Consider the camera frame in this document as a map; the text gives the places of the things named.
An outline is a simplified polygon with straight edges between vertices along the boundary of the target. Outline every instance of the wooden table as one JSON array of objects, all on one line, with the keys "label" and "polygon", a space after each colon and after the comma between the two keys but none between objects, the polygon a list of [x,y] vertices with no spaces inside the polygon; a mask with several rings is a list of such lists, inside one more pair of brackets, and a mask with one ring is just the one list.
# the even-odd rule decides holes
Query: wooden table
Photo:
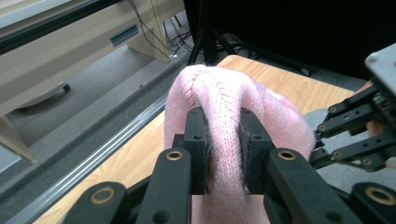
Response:
[{"label": "wooden table", "polygon": [[[304,114],[328,108],[353,93],[237,55],[228,56],[218,66],[241,71],[251,76],[267,88],[285,95]],[[116,181],[127,188],[131,187],[152,173],[157,156],[162,150],[163,113],[69,191],[35,223],[59,222],[78,197],[86,189],[98,183]]]}]

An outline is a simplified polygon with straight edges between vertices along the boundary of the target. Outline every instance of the black cable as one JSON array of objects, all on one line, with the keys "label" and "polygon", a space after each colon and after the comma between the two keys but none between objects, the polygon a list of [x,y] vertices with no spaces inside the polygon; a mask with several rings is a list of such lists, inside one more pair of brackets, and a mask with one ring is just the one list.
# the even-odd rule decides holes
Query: black cable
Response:
[{"label": "black cable", "polygon": [[[145,39],[148,41],[148,43],[149,43],[152,47],[154,47],[156,50],[158,50],[161,54],[163,54],[163,55],[166,56],[167,58],[171,58],[171,59],[172,59],[172,58],[176,55],[178,49],[176,49],[176,50],[170,50],[167,46],[165,46],[165,44],[161,41],[161,39],[160,39],[158,36],[156,36],[156,35],[147,27],[147,25],[143,22],[143,20],[142,20],[141,17],[140,17],[140,14],[139,14],[139,12],[138,12],[138,10],[137,10],[136,5],[134,4],[134,1],[133,1],[133,0],[128,0],[128,2],[129,2],[129,4],[131,5],[131,7],[134,9],[134,13],[136,13],[137,18],[139,19],[140,27],[142,28],[142,31],[143,31],[143,36],[144,36]],[[147,38],[147,36],[146,36],[146,33],[145,33],[145,31],[144,31],[144,27],[146,27],[146,28],[148,29],[148,31],[151,32],[151,33],[154,35],[154,37],[157,38],[157,39],[160,41],[160,43],[161,43],[166,49],[168,49],[169,51],[174,51],[174,54],[173,54],[172,56],[169,56],[169,55],[167,55],[165,52],[163,52],[161,49],[159,49],[157,46],[155,46],[153,43],[151,43],[151,42],[149,41],[149,39]]]}]

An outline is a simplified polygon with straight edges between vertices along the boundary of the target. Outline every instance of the black stand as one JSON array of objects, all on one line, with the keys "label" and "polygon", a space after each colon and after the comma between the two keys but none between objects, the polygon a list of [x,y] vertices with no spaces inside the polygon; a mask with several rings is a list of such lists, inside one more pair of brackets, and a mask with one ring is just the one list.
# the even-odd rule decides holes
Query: black stand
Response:
[{"label": "black stand", "polygon": [[194,48],[192,49],[188,65],[195,63],[199,51],[204,48],[205,62],[214,63],[218,59],[217,41],[224,47],[228,54],[236,54],[227,40],[215,29],[212,28],[210,23],[209,6],[206,0],[202,0],[201,11],[199,12],[200,18],[203,20],[203,29],[199,32]]}]

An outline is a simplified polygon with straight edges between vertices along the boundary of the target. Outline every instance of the brass screw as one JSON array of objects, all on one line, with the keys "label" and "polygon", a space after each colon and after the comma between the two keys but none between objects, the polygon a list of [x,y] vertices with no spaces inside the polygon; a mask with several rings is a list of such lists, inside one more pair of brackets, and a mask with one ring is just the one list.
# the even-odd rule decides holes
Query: brass screw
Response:
[{"label": "brass screw", "polygon": [[340,151],[334,152],[334,157],[340,157],[342,153]]},{"label": "brass screw", "polygon": [[393,206],[396,204],[395,196],[384,189],[367,187],[367,189],[364,192],[369,198],[371,198],[373,201],[376,201],[378,203],[382,203],[389,206]]},{"label": "brass screw", "polygon": [[326,125],[324,125],[324,124],[320,125],[319,126],[319,130],[322,131],[322,132],[325,131],[326,130]]},{"label": "brass screw", "polygon": [[330,113],[335,113],[335,111],[337,111],[337,107],[333,106],[330,108]]},{"label": "brass screw", "polygon": [[277,156],[285,161],[293,161],[297,158],[296,155],[289,150],[279,150]]},{"label": "brass screw", "polygon": [[178,161],[181,158],[183,158],[183,153],[181,153],[180,151],[170,151],[166,153],[166,159],[168,159],[169,161]]},{"label": "brass screw", "polygon": [[370,160],[370,159],[364,159],[364,160],[363,160],[363,164],[364,164],[364,165],[370,165],[372,162],[373,162],[373,161]]},{"label": "brass screw", "polygon": [[[108,195],[104,199],[101,199],[100,197],[98,197],[101,192],[106,192]],[[95,204],[107,203],[111,199],[113,199],[114,196],[116,196],[116,191],[113,188],[104,187],[102,189],[97,190],[95,193],[91,195],[91,202]]]}]

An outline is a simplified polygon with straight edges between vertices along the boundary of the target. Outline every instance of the pink sweater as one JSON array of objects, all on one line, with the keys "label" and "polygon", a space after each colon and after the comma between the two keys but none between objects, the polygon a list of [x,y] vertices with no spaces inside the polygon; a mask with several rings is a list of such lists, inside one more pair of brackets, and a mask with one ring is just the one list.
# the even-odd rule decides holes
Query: pink sweater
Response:
[{"label": "pink sweater", "polygon": [[238,137],[241,107],[251,110],[276,147],[299,151],[308,159],[315,145],[312,130],[298,108],[247,75],[220,67],[194,65],[178,75],[165,106],[165,146],[184,133],[187,112],[201,106],[213,149],[210,194],[192,197],[192,223],[268,223],[263,196],[246,195]]}]

